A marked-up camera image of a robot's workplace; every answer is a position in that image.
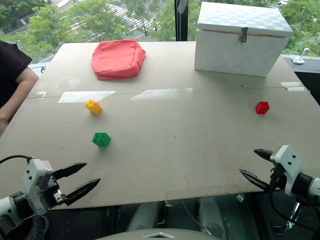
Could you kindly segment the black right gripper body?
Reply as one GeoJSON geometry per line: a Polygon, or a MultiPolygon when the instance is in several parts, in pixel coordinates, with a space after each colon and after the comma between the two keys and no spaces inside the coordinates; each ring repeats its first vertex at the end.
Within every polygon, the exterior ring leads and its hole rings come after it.
{"type": "Polygon", "coordinates": [[[274,192],[276,188],[284,190],[286,186],[284,167],[280,163],[275,163],[270,172],[269,192],[274,192]]]}

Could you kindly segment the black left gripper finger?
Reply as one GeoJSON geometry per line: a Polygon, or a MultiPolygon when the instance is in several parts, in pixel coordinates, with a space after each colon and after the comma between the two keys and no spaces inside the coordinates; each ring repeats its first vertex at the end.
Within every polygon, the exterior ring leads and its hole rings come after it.
{"type": "Polygon", "coordinates": [[[83,167],[85,167],[87,165],[86,162],[77,162],[74,163],[68,167],[65,168],[61,168],[59,170],[56,170],[52,173],[52,176],[56,179],[59,180],[61,178],[66,178],[68,176],[71,176],[73,174],[75,174],[76,172],[78,172],[80,169],[82,169],[83,167]]]}
{"type": "Polygon", "coordinates": [[[75,203],[76,201],[78,201],[79,199],[81,199],[82,197],[84,197],[85,195],[87,195],[91,190],[93,190],[98,185],[100,180],[101,180],[100,178],[96,178],[76,188],[73,192],[71,192],[65,197],[65,204],[69,206],[75,203]]]}

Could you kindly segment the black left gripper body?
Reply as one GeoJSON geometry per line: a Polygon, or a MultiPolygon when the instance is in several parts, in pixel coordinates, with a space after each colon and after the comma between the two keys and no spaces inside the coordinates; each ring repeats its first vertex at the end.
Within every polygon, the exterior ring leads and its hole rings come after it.
{"type": "Polygon", "coordinates": [[[41,201],[48,209],[68,203],[66,195],[60,191],[58,180],[61,178],[62,175],[52,174],[50,177],[45,177],[40,185],[41,201]]]}

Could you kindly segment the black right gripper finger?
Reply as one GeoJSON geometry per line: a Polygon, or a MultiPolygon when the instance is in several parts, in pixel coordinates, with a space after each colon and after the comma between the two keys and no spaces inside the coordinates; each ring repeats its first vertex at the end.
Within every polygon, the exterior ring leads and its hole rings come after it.
{"type": "Polygon", "coordinates": [[[269,184],[258,179],[258,177],[256,175],[254,175],[253,173],[251,173],[247,170],[244,170],[244,169],[240,169],[239,171],[250,183],[252,183],[256,187],[260,188],[264,192],[269,191],[269,184]]]}
{"type": "Polygon", "coordinates": [[[273,160],[271,160],[271,156],[273,154],[273,151],[271,151],[271,150],[256,148],[253,150],[253,152],[266,161],[269,161],[269,162],[273,161],[273,160]]]}

